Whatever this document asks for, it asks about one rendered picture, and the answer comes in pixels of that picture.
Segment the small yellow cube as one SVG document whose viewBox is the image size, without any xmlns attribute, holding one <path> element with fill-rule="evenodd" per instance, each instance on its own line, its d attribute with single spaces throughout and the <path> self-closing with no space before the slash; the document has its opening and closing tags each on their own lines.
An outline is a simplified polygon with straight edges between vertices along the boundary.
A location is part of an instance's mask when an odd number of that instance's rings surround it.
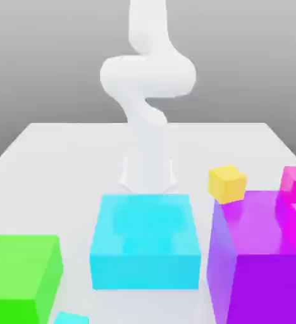
<svg viewBox="0 0 296 324">
<path fill-rule="evenodd" d="M 240 201 L 244 198 L 247 176 L 233 165 L 209 170 L 208 193 L 220 204 Z"/>
</svg>

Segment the small cyan cube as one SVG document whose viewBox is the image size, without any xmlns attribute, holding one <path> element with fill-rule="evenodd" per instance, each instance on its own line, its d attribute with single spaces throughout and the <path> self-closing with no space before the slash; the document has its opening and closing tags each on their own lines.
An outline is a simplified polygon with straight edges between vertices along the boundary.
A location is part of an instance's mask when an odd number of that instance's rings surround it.
<svg viewBox="0 0 296 324">
<path fill-rule="evenodd" d="M 54 320 L 54 324 L 89 324 L 89 317 L 60 311 Z"/>
</svg>

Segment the large cyan box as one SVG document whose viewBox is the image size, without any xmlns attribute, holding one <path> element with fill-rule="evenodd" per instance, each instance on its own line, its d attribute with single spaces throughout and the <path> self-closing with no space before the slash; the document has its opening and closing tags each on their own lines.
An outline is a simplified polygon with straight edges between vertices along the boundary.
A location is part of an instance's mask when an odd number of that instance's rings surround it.
<svg viewBox="0 0 296 324">
<path fill-rule="evenodd" d="M 188 194 L 105 194 L 90 247 L 96 290 L 198 289 L 201 251 Z"/>
</svg>

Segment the large purple box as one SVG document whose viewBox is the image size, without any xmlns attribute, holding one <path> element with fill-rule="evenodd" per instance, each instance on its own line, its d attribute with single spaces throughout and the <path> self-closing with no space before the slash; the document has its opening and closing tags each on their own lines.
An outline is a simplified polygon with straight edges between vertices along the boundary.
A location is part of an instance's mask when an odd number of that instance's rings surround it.
<svg viewBox="0 0 296 324">
<path fill-rule="evenodd" d="M 296 324 L 296 207 L 275 190 L 214 203 L 207 283 L 216 324 Z"/>
</svg>

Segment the large green box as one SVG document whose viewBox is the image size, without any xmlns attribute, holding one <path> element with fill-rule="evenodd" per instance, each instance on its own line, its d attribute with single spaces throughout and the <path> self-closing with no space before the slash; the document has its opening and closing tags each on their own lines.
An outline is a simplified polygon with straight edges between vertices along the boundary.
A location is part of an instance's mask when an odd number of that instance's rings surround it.
<svg viewBox="0 0 296 324">
<path fill-rule="evenodd" d="M 57 235 L 0 234 L 0 324 L 47 324 L 62 274 Z"/>
</svg>

